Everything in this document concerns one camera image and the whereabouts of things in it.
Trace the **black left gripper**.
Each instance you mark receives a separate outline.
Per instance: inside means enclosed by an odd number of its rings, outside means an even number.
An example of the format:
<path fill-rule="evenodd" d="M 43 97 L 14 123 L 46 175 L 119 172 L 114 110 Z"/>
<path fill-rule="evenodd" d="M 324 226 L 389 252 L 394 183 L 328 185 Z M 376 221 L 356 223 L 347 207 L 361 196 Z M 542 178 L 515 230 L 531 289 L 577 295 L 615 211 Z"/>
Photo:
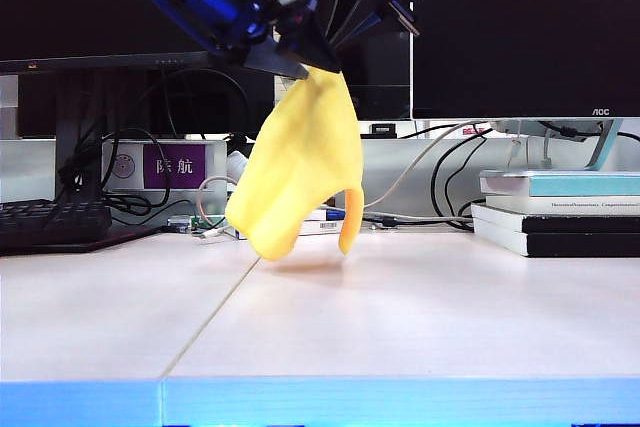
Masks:
<path fill-rule="evenodd" d="M 302 65 L 329 72 L 340 72 L 340 61 L 316 18 L 318 0 L 259 0 L 259 25 L 264 32 L 258 36 L 244 60 L 249 69 L 292 79 L 306 79 L 307 69 Z M 278 44 L 292 51 L 291 60 L 276 52 L 277 43 L 272 30 L 280 35 Z"/>

